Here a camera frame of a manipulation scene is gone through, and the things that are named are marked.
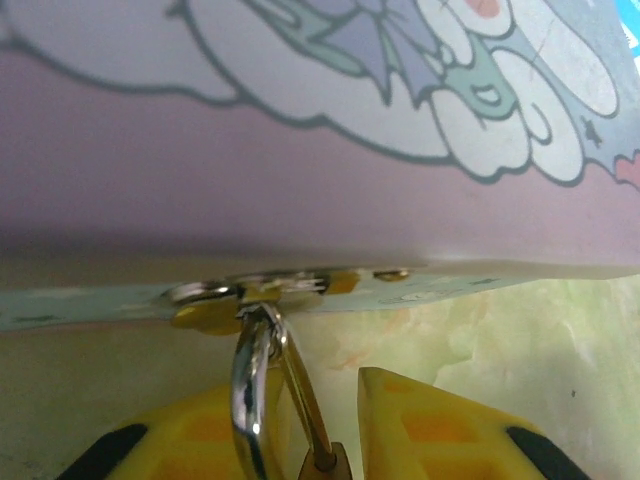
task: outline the cartoon character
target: cartoon character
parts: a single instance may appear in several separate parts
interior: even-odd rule
[[[589,121],[618,109],[605,66],[543,0],[2,5],[0,35],[76,76],[250,102],[484,181],[530,164],[558,183],[579,180],[584,127],[564,99]]]
[[[633,185],[640,191],[640,150],[636,150],[630,159],[620,155],[614,165],[616,180]]]

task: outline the gold metal part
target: gold metal part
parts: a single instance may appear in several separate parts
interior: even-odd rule
[[[313,452],[309,450],[300,469],[298,480],[351,480],[353,478],[351,467],[344,447],[337,442],[333,442],[331,447],[336,455],[334,468],[326,472],[318,470],[314,464]]]
[[[344,448],[331,443],[300,353],[273,304],[242,308],[232,369],[231,417],[238,459],[249,480],[282,480],[265,425],[266,373],[276,361],[309,442],[300,480],[350,480]]]
[[[236,297],[205,300],[182,307],[174,315],[171,325],[192,328],[209,335],[233,335],[242,330],[242,323],[236,318],[237,313]]]
[[[410,275],[411,272],[406,268],[373,272],[373,278],[382,280],[383,282],[401,282],[409,278]]]
[[[331,272],[329,274],[329,288],[327,288],[325,295],[351,293],[359,281],[360,275],[357,272],[349,270]]]
[[[329,435],[313,392],[309,374],[290,333],[283,328],[277,339],[280,342],[280,362],[284,379],[307,436],[314,465],[320,471],[329,471],[336,464],[336,455],[331,450]]]
[[[179,285],[163,299],[179,309],[174,327],[232,335],[242,328],[237,315],[243,306],[277,303],[287,313],[301,312],[321,305],[324,295],[352,292],[359,281],[351,270],[279,272]]]

